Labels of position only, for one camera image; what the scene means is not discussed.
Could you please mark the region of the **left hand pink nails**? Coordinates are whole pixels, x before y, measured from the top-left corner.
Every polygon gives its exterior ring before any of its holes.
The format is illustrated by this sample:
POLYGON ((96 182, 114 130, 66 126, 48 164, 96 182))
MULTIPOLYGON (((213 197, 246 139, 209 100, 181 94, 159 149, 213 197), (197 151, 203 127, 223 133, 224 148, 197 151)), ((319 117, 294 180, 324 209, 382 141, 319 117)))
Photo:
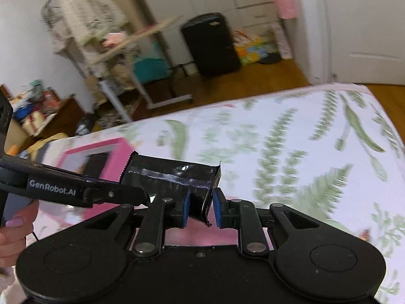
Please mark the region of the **left hand pink nails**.
POLYGON ((0 266, 14 266, 18 256, 26 247, 26 237, 34 230, 34 221, 38 215, 39 202, 34 200, 17 212, 1 228, 0 266))

